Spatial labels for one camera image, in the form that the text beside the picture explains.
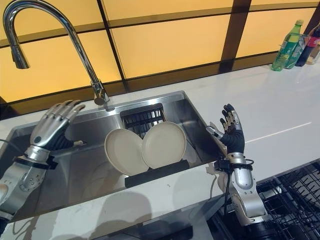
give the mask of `robotic hand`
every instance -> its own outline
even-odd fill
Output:
[[[30,146],[0,179],[0,235],[30,193],[42,183],[48,169],[54,169],[51,151],[70,148],[82,141],[68,140],[65,131],[85,105],[68,100],[52,106],[40,119],[30,137]]]
[[[244,156],[245,138],[239,116],[232,105],[224,105],[223,108],[225,120],[221,118],[220,122],[224,133],[212,122],[206,127],[206,130],[227,148],[227,160],[214,163],[216,170],[228,173],[224,174],[222,190],[226,192],[226,197],[228,192],[230,193],[238,221],[245,227],[250,239],[277,239],[277,233],[273,226],[268,224],[270,217],[256,190],[256,181],[251,173],[253,161],[247,164]]]

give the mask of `chrome faucet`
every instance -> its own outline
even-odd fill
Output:
[[[15,17],[23,9],[27,8],[35,8],[40,9],[42,11],[47,12],[54,16],[65,28],[66,32],[68,33],[71,41],[81,58],[81,61],[90,76],[91,79],[91,86],[94,90],[94,102],[97,105],[104,105],[109,101],[109,97],[106,93],[106,90],[102,84],[102,82],[97,78],[97,75],[88,59],[88,56],[82,46],[80,39],[76,33],[74,26],[71,22],[67,19],[67,17],[56,9],[51,4],[42,1],[42,0],[14,0],[12,1],[4,10],[3,13],[3,27],[8,39],[8,42],[11,47],[11,53],[13,61],[18,69],[28,69],[29,64],[24,56],[24,53],[20,47],[19,40],[15,31],[14,23]]]

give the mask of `dish rack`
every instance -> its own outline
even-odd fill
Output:
[[[320,160],[273,177],[257,191],[284,240],[320,240]]]
[[[124,128],[136,133],[142,139],[154,125],[167,121],[161,103],[122,111],[120,117]]]
[[[136,133],[142,139],[154,125],[167,121],[162,103],[125,110],[120,112],[120,117],[124,128]],[[126,177],[124,179],[124,185],[126,188],[130,188],[187,170],[189,167],[188,161],[182,159],[179,162],[162,166],[157,169],[149,168],[146,172]]]

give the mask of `sink basin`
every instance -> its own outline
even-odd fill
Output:
[[[107,160],[104,151],[106,135],[123,128],[122,111],[161,103],[166,120],[178,124],[187,137],[186,151],[182,159],[189,167],[206,164],[222,155],[218,145],[206,132],[206,125],[183,91],[141,99],[104,108],[81,112],[69,126],[66,136],[83,140],[87,144],[71,149],[55,151],[56,169],[48,170],[40,187],[32,192],[14,221],[40,215],[53,210],[79,204],[125,189],[125,178]],[[21,149],[27,149],[32,130],[37,123],[17,126],[7,137]],[[0,149],[0,177],[18,156],[10,146]]]

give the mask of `bottle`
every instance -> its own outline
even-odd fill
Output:
[[[286,62],[284,68],[285,69],[292,69],[296,62],[298,61],[300,55],[302,54],[303,50],[305,49],[308,41],[309,36],[307,34],[300,34],[300,38],[298,43],[296,44],[291,56],[289,57],[288,61]]]
[[[271,70],[281,71],[285,67],[300,38],[300,29],[303,23],[303,20],[297,20],[292,30],[285,36],[281,48],[271,65]]]
[[[310,56],[308,57],[306,64],[315,64],[318,58],[320,58],[320,41],[318,42],[318,45],[310,53]]]
[[[295,64],[298,67],[302,67],[306,64],[312,50],[318,45],[318,42],[320,41],[320,22],[314,29],[311,30],[309,35],[311,36],[310,40],[308,41],[306,47],[301,53],[301,56]]]

